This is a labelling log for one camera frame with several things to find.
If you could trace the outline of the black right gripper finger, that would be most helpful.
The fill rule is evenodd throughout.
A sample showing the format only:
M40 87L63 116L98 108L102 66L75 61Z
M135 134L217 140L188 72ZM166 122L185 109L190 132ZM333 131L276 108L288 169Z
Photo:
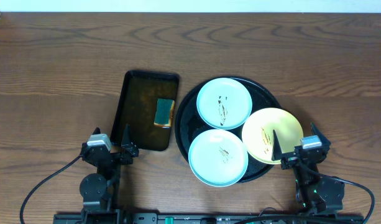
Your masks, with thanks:
M326 138L326 136L316 127L316 125L311 122L311 131L314 135L319 137L319 140L322 144L328 144L329 140Z
M280 147L278 136L277 136L275 130L273 130L272 160L273 161L280 161L281 158L282 158L282 150L281 150L281 147Z

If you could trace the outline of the yellow plate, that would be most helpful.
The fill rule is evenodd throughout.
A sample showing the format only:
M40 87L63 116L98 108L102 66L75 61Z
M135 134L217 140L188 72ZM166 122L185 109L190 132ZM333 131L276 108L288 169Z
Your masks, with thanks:
M272 160L274 135L283 153L292 152L300 145L303 130L291 113L279 108L264 108L249 116L241 132L248 153L259 162L271 165L280 163Z

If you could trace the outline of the green yellow sponge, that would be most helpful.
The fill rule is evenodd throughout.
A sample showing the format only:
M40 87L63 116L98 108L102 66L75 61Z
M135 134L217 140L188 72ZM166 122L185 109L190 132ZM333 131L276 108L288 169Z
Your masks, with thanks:
M161 128L171 128L175 101L172 99L159 98L154 118L154 125Z

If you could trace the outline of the light blue plate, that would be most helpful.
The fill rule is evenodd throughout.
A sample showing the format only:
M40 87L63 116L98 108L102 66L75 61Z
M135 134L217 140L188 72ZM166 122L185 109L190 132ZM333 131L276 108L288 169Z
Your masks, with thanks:
M188 162L194 175L213 187L227 187L243 178L249 163L244 143L235 134L210 129L191 142Z
M245 123L252 112L248 89L232 78L215 78L205 83L196 98L201 119L216 129L234 129Z

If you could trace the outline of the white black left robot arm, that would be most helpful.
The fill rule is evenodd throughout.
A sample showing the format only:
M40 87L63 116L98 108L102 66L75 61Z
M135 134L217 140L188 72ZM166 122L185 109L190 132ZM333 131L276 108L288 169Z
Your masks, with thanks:
M131 223L131 214L117 205L121 167L131 165L139 155L138 147L131 141L130 126L124 128L121 152L112 152L112 143L106 134L96 128L81 145L80 157L95 166L97 171L87 175L80 184L83 209L80 223Z

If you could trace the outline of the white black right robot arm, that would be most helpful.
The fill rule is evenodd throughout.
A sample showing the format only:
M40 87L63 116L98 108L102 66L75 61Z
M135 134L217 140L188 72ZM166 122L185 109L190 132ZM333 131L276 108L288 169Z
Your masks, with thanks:
M325 160L331 142L311 124L313 135L300 140L292 152L283 152L273 132L272 160L280 161L283 170L291 169L296 179L296 201L300 214L335 217L343 208L344 183L318 172L317 165Z

